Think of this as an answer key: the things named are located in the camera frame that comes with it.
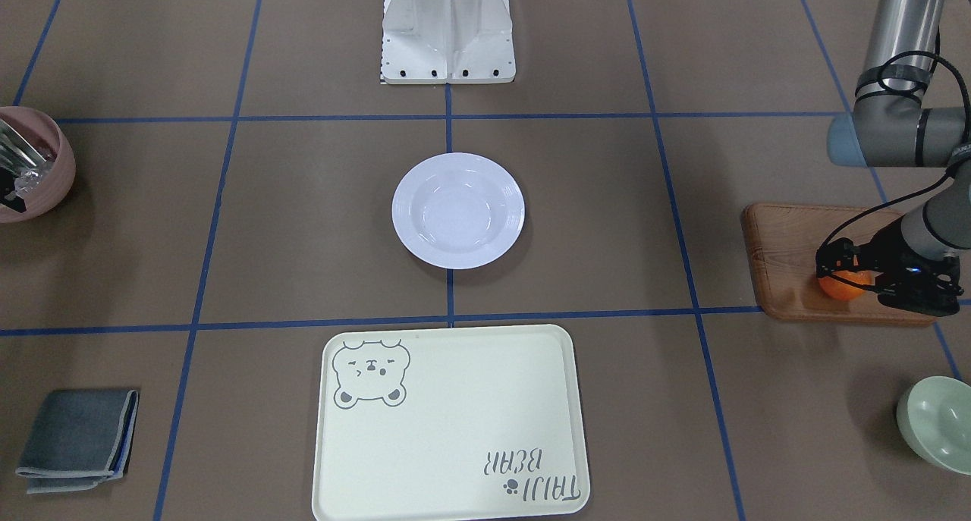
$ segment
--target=orange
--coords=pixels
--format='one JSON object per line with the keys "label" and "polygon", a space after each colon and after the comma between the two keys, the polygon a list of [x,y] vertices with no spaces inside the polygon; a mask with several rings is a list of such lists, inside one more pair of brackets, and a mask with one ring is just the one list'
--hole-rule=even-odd
{"label": "orange", "polygon": [[[873,273],[868,270],[861,270],[858,272],[853,272],[850,270],[838,270],[833,275],[839,276],[840,278],[846,278],[850,282],[856,282],[857,284],[873,284]],[[822,288],[823,292],[832,299],[840,301],[850,301],[855,300],[857,297],[863,295],[865,290],[860,290],[859,288],[854,288],[849,284],[844,284],[835,280],[829,276],[823,276],[819,279],[819,288]]]}

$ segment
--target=blue joint cap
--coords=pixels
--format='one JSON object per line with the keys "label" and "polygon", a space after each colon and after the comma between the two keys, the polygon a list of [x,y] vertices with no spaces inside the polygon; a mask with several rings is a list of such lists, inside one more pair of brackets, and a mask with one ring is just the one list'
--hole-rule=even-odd
{"label": "blue joint cap", "polygon": [[863,150],[859,147],[859,138],[856,137],[853,115],[840,113],[833,118],[829,124],[829,134],[826,135],[826,151],[833,165],[867,166]]}

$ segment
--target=bear face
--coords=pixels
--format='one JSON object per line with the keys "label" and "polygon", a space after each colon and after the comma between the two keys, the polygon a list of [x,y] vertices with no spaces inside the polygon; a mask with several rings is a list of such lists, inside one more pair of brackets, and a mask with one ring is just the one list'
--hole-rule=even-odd
{"label": "bear face", "polygon": [[358,400],[383,400],[386,406],[400,406],[405,400],[405,369],[412,356],[401,339],[345,341],[331,362],[337,375],[334,403],[343,410]]}

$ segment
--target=folded cloth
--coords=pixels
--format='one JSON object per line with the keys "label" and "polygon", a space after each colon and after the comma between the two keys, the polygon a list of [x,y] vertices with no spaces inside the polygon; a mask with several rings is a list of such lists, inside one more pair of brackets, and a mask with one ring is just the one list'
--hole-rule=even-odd
{"label": "folded cloth", "polygon": [[56,390],[48,394],[17,475],[27,493],[93,489],[124,474],[138,413],[136,390]]}

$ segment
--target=white tray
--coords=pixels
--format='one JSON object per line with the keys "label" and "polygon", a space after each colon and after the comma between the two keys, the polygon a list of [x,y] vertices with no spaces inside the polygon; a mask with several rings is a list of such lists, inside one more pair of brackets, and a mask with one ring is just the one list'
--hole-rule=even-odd
{"label": "white tray", "polygon": [[589,493],[563,328],[350,332],[323,349],[319,521],[573,513]]}

